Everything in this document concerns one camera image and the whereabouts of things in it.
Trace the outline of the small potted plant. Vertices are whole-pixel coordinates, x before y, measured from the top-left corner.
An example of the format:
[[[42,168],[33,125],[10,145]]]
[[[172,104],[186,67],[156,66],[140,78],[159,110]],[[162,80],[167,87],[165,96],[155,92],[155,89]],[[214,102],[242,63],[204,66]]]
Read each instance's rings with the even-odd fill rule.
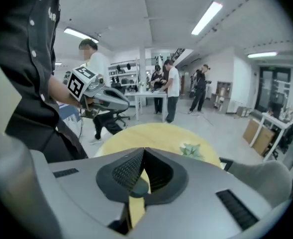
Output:
[[[183,156],[187,156],[190,158],[202,160],[202,155],[200,153],[200,144],[184,144],[184,146],[180,147],[181,153]]]

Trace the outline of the round wooden table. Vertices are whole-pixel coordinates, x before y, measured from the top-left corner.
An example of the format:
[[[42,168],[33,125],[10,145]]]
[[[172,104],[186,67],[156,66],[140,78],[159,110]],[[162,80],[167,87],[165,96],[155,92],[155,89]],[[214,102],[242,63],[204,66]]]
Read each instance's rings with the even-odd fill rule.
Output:
[[[137,147],[156,148],[182,155],[180,147],[184,146],[185,143],[193,145],[200,144],[201,161],[213,164],[222,169],[217,154],[207,141],[200,138],[194,132],[168,123],[146,123],[124,129],[104,142],[99,148],[96,157]],[[151,194],[154,191],[152,190],[153,185],[164,186],[164,182],[169,177],[166,175],[166,172],[162,173],[164,172],[162,166],[158,167],[152,163],[148,167],[151,168],[151,171],[155,171],[156,175],[158,172],[161,174],[159,179],[155,179],[156,183],[154,184],[151,181],[151,179],[153,180],[152,176],[154,173],[152,174],[143,167],[140,177],[148,182],[148,193]],[[144,203],[145,200],[129,197],[129,216],[132,228],[137,225],[146,212],[142,210],[142,204]]]

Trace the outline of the grey cubby shelf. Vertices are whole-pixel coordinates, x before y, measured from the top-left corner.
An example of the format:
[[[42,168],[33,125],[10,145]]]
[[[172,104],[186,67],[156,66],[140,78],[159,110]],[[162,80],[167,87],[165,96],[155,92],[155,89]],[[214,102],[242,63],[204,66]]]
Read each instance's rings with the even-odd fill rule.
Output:
[[[218,81],[215,93],[211,94],[213,108],[221,114],[227,114],[230,104],[232,82]]]

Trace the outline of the black glass double door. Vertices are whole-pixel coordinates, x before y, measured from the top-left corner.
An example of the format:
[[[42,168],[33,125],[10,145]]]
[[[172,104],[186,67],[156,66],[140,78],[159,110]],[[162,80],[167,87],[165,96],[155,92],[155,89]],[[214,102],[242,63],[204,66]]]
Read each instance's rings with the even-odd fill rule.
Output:
[[[291,85],[291,69],[287,67],[262,66],[255,109],[268,111],[273,103],[285,107]]]

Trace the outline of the person's black pants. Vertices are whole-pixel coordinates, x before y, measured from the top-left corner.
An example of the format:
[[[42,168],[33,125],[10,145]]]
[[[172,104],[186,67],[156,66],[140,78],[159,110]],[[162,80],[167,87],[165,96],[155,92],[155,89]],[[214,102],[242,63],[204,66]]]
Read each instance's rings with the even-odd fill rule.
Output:
[[[42,152],[48,163],[88,157],[77,136],[61,119],[57,123],[46,124],[14,116],[5,132],[21,140],[29,149]]]

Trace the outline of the white metal shelf rack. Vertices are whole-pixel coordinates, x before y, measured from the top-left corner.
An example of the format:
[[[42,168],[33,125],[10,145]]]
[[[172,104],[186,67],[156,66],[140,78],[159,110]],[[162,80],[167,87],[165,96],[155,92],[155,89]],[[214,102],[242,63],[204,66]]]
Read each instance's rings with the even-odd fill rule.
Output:
[[[127,92],[139,92],[140,64],[139,60],[113,63],[108,68],[109,82],[121,85]]]

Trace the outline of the person's black shirt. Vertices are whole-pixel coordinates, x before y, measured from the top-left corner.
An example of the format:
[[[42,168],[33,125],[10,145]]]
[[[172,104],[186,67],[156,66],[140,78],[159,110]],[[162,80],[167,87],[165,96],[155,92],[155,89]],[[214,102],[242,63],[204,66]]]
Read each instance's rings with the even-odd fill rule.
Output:
[[[58,105],[49,94],[55,70],[59,0],[10,0],[0,22],[0,67],[22,99],[6,133],[31,140],[52,131]]]

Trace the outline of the black staircase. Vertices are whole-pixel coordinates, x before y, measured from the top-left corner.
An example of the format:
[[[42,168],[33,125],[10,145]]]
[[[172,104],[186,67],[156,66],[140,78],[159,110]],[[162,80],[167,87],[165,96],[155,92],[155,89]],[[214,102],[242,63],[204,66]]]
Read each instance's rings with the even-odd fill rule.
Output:
[[[193,53],[192,49],[178,48],[172,56],[173,66],[177,67]]]

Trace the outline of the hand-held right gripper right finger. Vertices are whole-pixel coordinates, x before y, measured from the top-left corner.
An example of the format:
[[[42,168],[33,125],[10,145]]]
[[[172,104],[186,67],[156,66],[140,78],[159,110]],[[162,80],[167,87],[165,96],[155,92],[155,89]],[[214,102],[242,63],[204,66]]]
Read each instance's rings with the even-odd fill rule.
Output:
[[[257,223],[268,214],[271,205],[254,189],[232,174],[210,163],[149,148],[181,165],[188,184],[172,202],[147,207],[136,225],[136,239],[229,239],[244,230],[233,217],[226,197],[238,205],[240,213],[249,213]]]

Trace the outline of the blue grey seat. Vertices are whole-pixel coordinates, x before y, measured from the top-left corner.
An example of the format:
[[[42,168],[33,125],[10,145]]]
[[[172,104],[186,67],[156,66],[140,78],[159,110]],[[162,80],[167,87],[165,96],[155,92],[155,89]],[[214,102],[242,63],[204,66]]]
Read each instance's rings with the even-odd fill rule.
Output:
[[[67,104],[59,105],[59,115],[67,126],[78,127],[79,121],[81,120],[79,110]]]

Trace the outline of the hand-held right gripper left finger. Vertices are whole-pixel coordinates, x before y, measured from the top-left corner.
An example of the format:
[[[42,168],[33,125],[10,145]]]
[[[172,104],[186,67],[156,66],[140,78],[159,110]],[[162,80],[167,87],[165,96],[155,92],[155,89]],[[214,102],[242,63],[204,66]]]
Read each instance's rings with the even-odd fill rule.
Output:
[[[96,180],[101,166],[141,152],[133,148],[49,164],[41,152],[32,150],[31,232],[40,239],[142,239],[133,232],[119,232],[122,224],[129,224],[128,203],[109,200]]]

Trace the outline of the white desk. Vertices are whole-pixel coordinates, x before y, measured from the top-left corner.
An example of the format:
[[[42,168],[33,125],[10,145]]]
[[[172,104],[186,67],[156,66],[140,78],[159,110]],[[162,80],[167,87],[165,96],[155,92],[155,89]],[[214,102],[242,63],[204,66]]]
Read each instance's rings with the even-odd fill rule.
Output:
[[[264,157],[264,159],[263,159],[264,162],[268,161],[270,159],[273,152],[277,148],[281,138],[283,137],[284,133],[292,125],[292,122],[283,122],[283,121],[275,118],[274,116],[271,116],[269,113],[262,113],[262,119],[261,119],[260,126],[262,126],[264,124],[265,120],[269,121],[272,125],[275,125],[276,127],[278,127],[280,129],[280,132],[279,132],[279,135],[278,135],[277,139],[275,140],[274,144],[272,145],[270,151]]]

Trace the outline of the person's left forearm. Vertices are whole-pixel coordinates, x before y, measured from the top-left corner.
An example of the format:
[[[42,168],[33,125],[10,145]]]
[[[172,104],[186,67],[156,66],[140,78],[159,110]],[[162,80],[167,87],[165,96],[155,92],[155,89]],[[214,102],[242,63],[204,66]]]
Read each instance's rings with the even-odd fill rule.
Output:
[[[80,103],[70,94],[67,86],[59,82],[53,75],[50,76],[48,87],[49,94],[55,101],[81,108]]]

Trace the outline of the person's left hand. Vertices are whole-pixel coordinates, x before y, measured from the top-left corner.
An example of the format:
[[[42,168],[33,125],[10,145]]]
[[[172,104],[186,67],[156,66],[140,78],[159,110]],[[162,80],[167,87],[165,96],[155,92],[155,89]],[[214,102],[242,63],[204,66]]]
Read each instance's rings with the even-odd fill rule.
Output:
[[[102,112],[102,109],[96,106],[94,103],[89,104],[88,101],[89,98],[87,96],[82,96],[80,103],[81,110],[84,111],[81,112],[81,117],[94,119],[100,112]]]

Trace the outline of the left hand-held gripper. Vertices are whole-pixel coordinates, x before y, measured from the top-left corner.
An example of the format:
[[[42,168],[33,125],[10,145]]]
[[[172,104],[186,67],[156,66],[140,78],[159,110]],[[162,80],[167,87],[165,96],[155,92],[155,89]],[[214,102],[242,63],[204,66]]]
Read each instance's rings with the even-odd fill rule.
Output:
[[[83,97],[93,98],[102,88],[102,94],[96,95],[96,105],[101,111],[125,111],[129,107],[129,100],[121,91],[104,87],[103,76],[85,66],[74,68],[71,71],[67,88],[78,102]]]

